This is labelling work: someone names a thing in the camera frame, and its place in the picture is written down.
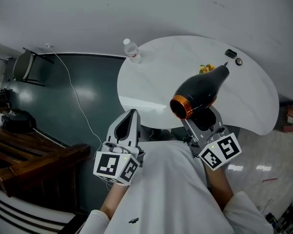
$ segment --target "tiled floor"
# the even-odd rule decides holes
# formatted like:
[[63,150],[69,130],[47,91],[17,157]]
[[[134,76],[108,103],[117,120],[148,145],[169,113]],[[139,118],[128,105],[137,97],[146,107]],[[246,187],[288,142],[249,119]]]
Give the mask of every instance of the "tiled floor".
[[[258,136],[241,129],[238,142],[243,153],[226,171],[233,191],[245,191],[259,208],[273,199],[264,214],[279,218],[293,202],[293,135],[273,130]],[[242,170],[232,170],[233,165]],[[262,182],[271,178],[277,180]]]
[[[117,96],[117,76],[123,60],[61,57],[71,72],[72,83],[93,130],[105,140],[109,125],[124,112]],[[90,144],[94,154],[98,140],[79,110],[65,67],[57,58],[52,58],[53,65],[36,59],[30,73],[30,78],[38,79],[46,87],[15,81],[5,84],[13,89],[12,105],[28,111],[38,127],[50,136],[68,145]],[[13,64],[10,60],[7,78],[12,78]],[[184,134],[182,129],[172,132],[178,137]],[[231,167],[243,168],[241,171],[227,170],[233,190],[246,191],[258,207],[273,199],[265,213],[271,211],[279,217],[293,201],[293,135],[272,131],[267,136],[258,136],[242,129],[238,139],[243,153],[231,162]],[[93,160],[86,161],[79,176],[80,203],[86,211],[98,209],[108,193],[106,185],[92,174],[93,165]],[[265,170],[271,167],[271,170],[257,170],[257,166],[265,166]],[[278,180],[262,183],[269,178]]]

